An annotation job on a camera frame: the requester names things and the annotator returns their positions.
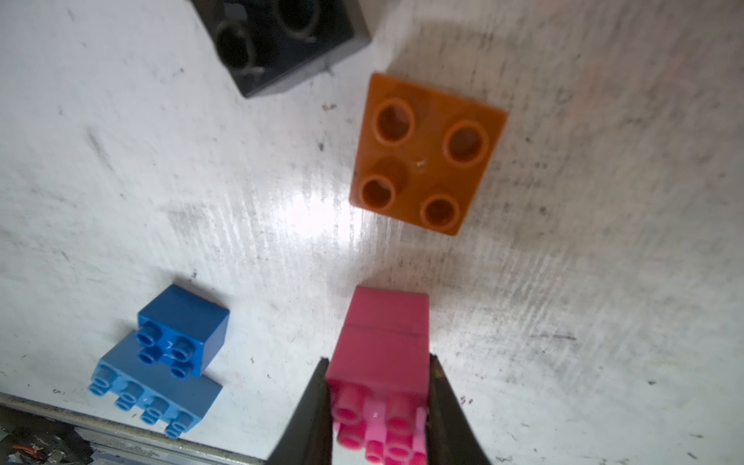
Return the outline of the pink lego brick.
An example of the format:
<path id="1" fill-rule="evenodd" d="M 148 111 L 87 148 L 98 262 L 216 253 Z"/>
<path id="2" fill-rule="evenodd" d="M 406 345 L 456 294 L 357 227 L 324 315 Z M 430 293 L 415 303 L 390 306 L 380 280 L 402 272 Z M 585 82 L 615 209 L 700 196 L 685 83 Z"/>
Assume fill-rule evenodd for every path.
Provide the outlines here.
<path id="1" fill-rule="evenodd" d="M 331 416 L 359 424 L 385 405 L 389 432 L 411 436 L 429 397 L 429 297 L 358 286 L 325 374 Z"/>
<path id="2" fill-rule="evenodd" d="M 364 407 L 359 424 L 349 425 L 333 418 L 337 443 L 350 451 L 362 451 L 371 464 L 426 465 L 426 408 L 417 409 L 416 425 L 411 436 L 389 432 L 385 413 L 383 403 L 373 402 Z"/>

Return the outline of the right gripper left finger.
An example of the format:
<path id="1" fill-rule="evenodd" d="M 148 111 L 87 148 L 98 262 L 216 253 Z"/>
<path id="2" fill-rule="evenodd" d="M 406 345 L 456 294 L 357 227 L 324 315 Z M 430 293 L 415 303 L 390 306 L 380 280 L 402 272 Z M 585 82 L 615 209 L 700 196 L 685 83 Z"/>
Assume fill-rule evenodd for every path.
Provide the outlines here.
<path id="1" fill-rule="evenodd" d="M 331 465 L 333 420 L 326 381 L 329 360 L 321 358 L 267 465 Z"/>

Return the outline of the light blue long lego brick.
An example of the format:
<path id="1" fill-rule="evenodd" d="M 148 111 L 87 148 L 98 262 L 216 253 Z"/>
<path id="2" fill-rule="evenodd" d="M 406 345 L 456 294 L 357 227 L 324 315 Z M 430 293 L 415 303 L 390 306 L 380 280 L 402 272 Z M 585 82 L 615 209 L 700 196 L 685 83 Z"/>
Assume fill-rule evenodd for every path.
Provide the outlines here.
<path id="1" fill-rule="evenodd" d="M 138 407 L 142 422 L 164 422 L 165 435 L 177 439 L 205 417 L 222 386 L 205 375 L 178 380 L 165 364 L 141 362 L 139 347 L 135 333 L 127 334 L 100 358 L 88 390 L 100 397 L 113 393 L 119 410 Z"/>

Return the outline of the orange lego brick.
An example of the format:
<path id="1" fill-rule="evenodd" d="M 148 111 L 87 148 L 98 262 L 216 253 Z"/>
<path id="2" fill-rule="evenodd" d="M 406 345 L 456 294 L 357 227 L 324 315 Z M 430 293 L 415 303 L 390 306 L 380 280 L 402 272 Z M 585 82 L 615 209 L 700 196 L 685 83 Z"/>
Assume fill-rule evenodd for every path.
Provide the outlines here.
<path id="1" fill-rule="evenodd" d="M 456 236 L 508 117 L 451 92 L 373 74 L 351 205 Z"/>

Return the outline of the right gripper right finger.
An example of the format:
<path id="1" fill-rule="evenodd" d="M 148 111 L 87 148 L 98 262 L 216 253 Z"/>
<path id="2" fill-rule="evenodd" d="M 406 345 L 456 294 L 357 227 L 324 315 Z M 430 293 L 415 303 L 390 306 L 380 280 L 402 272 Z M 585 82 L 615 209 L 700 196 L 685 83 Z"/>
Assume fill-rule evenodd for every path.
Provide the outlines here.
<path id="1" fill-rule="evenodd" d="M 426 422 L 429 465 L 490 465 L 437 356 L 430 355 Z"/>

